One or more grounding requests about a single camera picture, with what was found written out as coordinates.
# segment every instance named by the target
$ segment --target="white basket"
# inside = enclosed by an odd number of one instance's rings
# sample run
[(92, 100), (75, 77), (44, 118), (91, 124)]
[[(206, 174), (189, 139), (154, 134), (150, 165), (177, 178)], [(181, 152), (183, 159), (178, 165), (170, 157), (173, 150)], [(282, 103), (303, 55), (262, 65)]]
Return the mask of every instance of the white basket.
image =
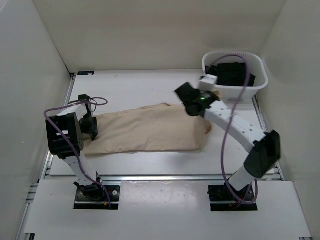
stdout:
[[(264, 64), (260, 57), (257, 55), (250, 53), (250, 52), (244, 52), (244, 51), (210, 51), (206, 55), (203, 56), (202, 59), (202, 70), (203, 73), (206, 74), (206, 66), (212, 65), (212, 63), (217, 60), (218, 58), (224, 56), (224, 55), (240, 55), (243, 57), (250, 69), (250, 73), (255, 75), (256, 78), (254, 80), (254, 86), (249, 86), (246, 88), (242, 100), (249, 100), (252, 99), (256, 93), (267, 86), (268, 84), (268, 77), (265, 71)], [(226, 64), (226, 63), (243, 63), (243, 60), (239, 57), (230, 56), (226, 57), (217, 64)], [(224, 100), (235, 100), (238, 98), (239, 93), (241, 91), (241, 86), (221, 86), (221, 85), (215, 85), (214, 90), (219, 91), (221, 93), (221, 96)]]

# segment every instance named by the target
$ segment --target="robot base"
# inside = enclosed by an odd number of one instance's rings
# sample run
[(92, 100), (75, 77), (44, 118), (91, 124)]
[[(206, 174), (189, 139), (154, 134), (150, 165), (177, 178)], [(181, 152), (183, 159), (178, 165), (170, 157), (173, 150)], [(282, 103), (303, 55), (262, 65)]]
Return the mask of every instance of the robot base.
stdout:
[(105, 188), (110, 196), (111, 207), (109, 207), (109, 204), (105, 205), (105, 196), (102, 196), (101, 199), (92, 199), (83, 195), (77, 188), (73, 209), (118, 210), (121, 187), (118, 185), (105, 185)]
[[(245, 187), (241, 191), (235, 191), (237, 195), (243, 199), (247, 187)], [(208, 186), (208, 194), (210, 198), (210, 207), (211, 212), (232, 212), (232, 211), (257, 211), (257, 204), (251, 204), (251, 205), (245, 205), (241, 204), (239, 205), (237, 200), (231, 195), (226, 185), (209, 185)], [(248, 192), (248, 195), (246, 196), (246, 201), (252, 201), (254, 199), (254, 190), (251, 186)]]

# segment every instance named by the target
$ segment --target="white platform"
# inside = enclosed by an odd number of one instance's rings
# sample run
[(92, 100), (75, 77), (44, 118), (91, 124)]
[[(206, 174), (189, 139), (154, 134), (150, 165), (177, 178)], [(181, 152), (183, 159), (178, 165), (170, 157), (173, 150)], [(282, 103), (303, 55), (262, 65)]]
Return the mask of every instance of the white platform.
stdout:
[[(190, 82), (197, 87), (201, 70), (139, 70), (96, 71), (94, 75), (79, 75), (70, 100), (78, 95), (104, 97), (108, 105), (97, 108), (95, 114), (112, 113), (159, 103), (181, 104), (173, 93)], [(237, 113), (256, 127), (259, 120), (252, 101), (241, 103)], [(224, 131), (213, 126), (204, 149), (192, 152), (137, 152), (89, 157), (100, 175), (220, 175), (220, 153)], [(233, 174), (247, 157), (247, 152), (231, 136), (225, 150), (225, 170)], [(54, 157), (51, 176), (73, 176), (69, 166)]]
[(298, 240), (310, 237), (292, 182), (259, 182), (258, 211), (210, 212), (206, 181), (121, 183), (119, 210), (73, 209), (73, 178), (42, 180), (34, 240)]

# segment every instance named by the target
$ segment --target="white panel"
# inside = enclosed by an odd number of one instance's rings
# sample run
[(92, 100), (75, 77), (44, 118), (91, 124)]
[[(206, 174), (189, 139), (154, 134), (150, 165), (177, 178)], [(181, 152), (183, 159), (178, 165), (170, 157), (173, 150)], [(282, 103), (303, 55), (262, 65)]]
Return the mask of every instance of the white panel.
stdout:
[(0, 10), (0, 239), (19, 227), (46, 154), (43, 111), (60, 106), (69, 74), (31, 0)]
[[(197, 87), (201, 75), (201, 70), (96, 71), (94, 75), (76, 77), (71, 100), (78, 99), (80, 94), (108, 99), (108, 105), (97, 107), (96, 115), (165, 102), (181, 104), (173, 91), (185, 82)], [(252, 101), (241, 103), (238, 113), (259, 128)], [(199, 151), (119, 153), (88, 159), (100, 175), (220, 175), (224, 134), (221, 128), (213, 126), (207, 144)], [(237, 171), (247, 155), (230, 136), (225, 150), (226, 172), (233, 174)], [(73, 172), (63, 160), (55, 157), (50, 175), (73, 175)]]
[(287, 0), (261, 56), (269, 85), (259, 102), (280, 133), (286, 179), (294, 181), (311, 233), (320, 239), (320, 1)]
[(310, 237), (292, 182), (259, 182), (258, 211), (211, 212), (205, 181), (121, 183), (119, 210), (73, 209), (73, 179), (42, 180), (34, 240), (297, 240)]
[(70, 71), (200, 69), (256, 53), (285, 0), (33, 0)]

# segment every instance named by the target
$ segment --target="black object in basket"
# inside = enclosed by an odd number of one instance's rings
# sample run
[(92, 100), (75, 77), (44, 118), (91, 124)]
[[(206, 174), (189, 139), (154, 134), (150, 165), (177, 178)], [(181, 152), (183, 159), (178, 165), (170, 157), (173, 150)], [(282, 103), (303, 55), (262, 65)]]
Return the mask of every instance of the black object in basket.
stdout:
[[(218, 77), (217, 85), (242, 87), (246, 80), (245, 63), (221, 63), (217, 66), (205, 66), (205, 73)], [(256, 76), (250, 74), (248, 87), (253, 87)]]

